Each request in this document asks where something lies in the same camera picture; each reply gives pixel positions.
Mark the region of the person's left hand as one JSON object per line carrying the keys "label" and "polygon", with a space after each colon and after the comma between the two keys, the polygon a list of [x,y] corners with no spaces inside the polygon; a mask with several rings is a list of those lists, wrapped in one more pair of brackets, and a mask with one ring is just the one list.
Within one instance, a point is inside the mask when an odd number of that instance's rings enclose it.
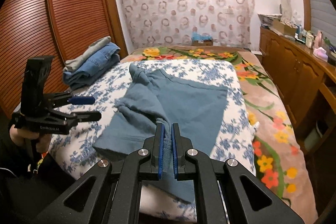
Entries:
{"label": "person's left hand", "polygon": [[36,150],[39,153],[45,153],[49,150],[52,139],[51,134],[40,135],[25,128],[15,128],[15,125],[11,126],[9,134],[13,143],[18,146],[24,145],[26,140],[37,140]]}

